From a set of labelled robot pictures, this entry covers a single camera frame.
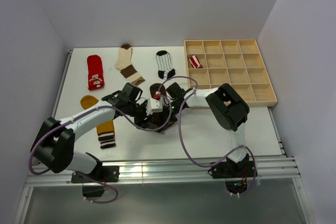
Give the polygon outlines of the dark brown striped sock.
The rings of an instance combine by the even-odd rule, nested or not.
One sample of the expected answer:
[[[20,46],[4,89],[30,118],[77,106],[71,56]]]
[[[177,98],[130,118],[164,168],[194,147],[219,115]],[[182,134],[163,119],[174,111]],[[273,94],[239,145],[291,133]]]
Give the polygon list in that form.
[[[160,83],[154,83],[150,86],[150,94],[151,94],[152,97],[154,97],[156,95],[156,92],[158,91],[160,85],[161,85]],[[160,94],[166,96],[165,87],[162,87],[160,89]],[[155,124],[157,126],[161,126],[165,121],[166,121],[166,118],[165,118],[163,112],[153,113],[153,121],[152,121],[153,124]]]

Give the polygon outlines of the red white striped sock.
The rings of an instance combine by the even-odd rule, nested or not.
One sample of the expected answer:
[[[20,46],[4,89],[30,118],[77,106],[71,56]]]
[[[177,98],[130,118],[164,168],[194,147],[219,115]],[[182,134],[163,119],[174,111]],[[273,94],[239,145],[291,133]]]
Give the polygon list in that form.
[[[194,69],[202,69],[203,65],[201,64],[199,58],[196,55],[192,55],[189,58],[189,63]]]

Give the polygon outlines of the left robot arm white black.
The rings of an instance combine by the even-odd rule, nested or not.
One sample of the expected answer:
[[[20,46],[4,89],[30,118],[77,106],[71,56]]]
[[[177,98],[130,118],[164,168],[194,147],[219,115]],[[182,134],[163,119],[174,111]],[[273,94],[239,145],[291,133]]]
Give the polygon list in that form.
[[[103,97],[76,115],[61,120],[52,117],[46,119],[29,158],[38,159],[55,174],[71,170],[83,173],[91,182],[98,181],[102,176],[101,161],[89,153],[75,152],[75,142],[90,130],[120,116],[140,129],[141,123],[160,108],[160,102],[156,99],[138,103],[141,94],[140,88],[126,83],[122,90]]]

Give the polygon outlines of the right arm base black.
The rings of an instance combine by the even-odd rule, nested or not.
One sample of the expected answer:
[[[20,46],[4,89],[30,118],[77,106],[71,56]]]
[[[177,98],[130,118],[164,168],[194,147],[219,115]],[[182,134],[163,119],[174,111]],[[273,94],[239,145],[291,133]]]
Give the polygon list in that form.
[[[250,160],[249,154],[238,163],[226,158],[225,162],[211,167],[207,173],[212,179],[224,179],[229,195],[237,198],[249,190],[249,186],[256,181],[258,175],[255,160]]]

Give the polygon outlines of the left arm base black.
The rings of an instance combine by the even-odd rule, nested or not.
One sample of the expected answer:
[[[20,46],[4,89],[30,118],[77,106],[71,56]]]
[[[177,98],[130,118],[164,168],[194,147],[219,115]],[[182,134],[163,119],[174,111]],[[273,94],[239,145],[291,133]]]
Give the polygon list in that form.
[[[90,174],[73,172],[71,182],[82,184],[82,195],[85,200],[96,204],[107,204],[117,199],[119,193],[116,188],[108,183],[119,180],[119,166],[101,166],[95,168]],[[107,191],[113,191],[115,196],[110,200],[100,200]]]

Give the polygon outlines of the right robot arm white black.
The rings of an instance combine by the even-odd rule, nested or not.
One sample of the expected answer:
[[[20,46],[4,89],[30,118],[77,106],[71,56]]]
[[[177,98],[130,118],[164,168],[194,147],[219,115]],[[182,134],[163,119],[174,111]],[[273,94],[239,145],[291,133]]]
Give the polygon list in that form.
[[[245,139],[245,124],[250,108],[244,99],[228,83],[212,89],[193,88],[184,90],[175,82],[166,91],[173,99],[173,106],[178,109],[178,134],[182,149],[189,160],[203,168],[216,166],[226,160],[226,162],[229,162],[227,164],[228,173],[234,177],[240,176],[245,171],[245,165],[252,156],[251,151],[246,146]],[[209,108],[216,121],[227,133],[228,142],[232,149],[217,162],[202,165],[188,153],[184,145],[181,126],[182,111],[186,108]]]

